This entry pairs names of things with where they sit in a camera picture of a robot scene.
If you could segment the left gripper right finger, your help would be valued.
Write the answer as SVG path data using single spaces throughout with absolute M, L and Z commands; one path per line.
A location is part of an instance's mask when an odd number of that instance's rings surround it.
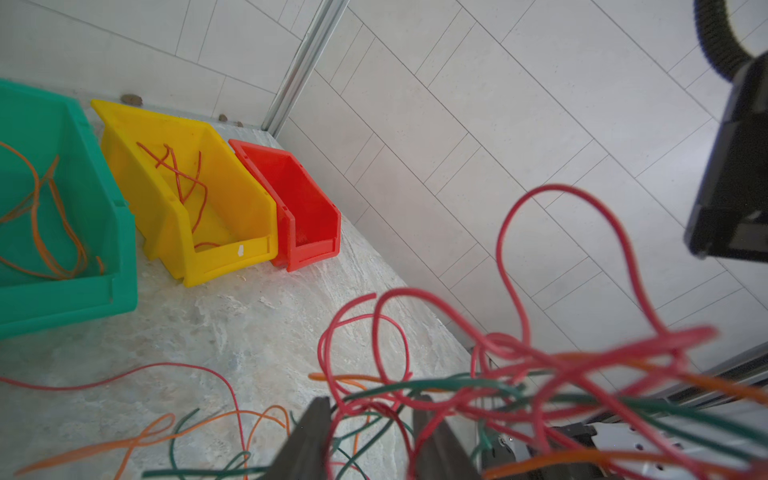
M 415 399 L 434 407 L 432 397 L 418 394 Z M 447 423 L 450 410 L 413 408 L 413 429 L 416 434 L 414 458 L 411 461 L 413 479 L 480 479 L 480 474 Z

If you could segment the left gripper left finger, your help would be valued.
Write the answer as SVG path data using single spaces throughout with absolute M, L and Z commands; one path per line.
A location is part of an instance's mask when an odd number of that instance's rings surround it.
M 328 397 L 316 397 L 262 479 L 326 479 L 330 427 L 330 400 Z

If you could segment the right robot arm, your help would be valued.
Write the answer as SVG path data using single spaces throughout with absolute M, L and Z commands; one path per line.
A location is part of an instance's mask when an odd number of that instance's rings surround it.
M 767 261 L 767 54 L 748 53 L 724 1 L 693 3 L 696 34 L 731 92 L 684 241 L 699 258 Z

